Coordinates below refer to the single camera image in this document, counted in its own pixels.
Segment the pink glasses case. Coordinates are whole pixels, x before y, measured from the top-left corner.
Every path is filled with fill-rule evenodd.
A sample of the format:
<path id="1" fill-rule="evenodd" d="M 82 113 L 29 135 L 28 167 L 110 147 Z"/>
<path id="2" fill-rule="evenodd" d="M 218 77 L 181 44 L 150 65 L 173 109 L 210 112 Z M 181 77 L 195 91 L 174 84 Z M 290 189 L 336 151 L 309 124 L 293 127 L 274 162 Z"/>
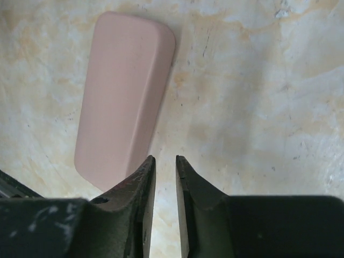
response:
<path id="1" fill-rule="evenodd" d="M 175 51 L 161 23 L 112 11 L 91 44 L 75 148 L 77 172 L 102 191 L 145 160 Z"/>

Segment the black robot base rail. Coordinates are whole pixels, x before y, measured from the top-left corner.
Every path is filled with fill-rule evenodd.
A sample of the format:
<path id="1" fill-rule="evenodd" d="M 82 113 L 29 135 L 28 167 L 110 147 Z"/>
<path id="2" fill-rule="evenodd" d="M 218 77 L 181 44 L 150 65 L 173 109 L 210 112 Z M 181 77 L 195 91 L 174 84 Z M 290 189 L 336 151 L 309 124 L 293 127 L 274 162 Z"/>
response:
<path id="1" fill-rule="evenodd" d="M 3 171 L 0 171 L 0 191 L 1 198 L 41 198 L 37 192 Z"/>

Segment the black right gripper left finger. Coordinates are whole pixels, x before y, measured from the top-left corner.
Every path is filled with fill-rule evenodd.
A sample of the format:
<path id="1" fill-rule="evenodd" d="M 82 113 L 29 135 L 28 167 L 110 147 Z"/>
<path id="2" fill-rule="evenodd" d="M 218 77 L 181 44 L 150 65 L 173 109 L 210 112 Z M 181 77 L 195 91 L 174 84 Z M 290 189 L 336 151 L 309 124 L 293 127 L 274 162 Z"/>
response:
<path id="1" fill-rule="evenodd" d="M 156 162 L 92 200 L 1 198 L 1 257 L 149 257 Z"/>

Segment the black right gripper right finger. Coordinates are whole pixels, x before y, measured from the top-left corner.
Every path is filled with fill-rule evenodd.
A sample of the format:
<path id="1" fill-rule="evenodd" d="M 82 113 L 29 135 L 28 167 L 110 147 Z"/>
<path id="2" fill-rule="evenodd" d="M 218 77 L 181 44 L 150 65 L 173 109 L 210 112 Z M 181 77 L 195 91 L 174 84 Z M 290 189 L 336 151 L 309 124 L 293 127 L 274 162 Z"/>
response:
<path id="1" fill-rule="evenodd" d="M 343 201 L 229 196 L 176 157 L 183 257 L 343 257 Z"/>

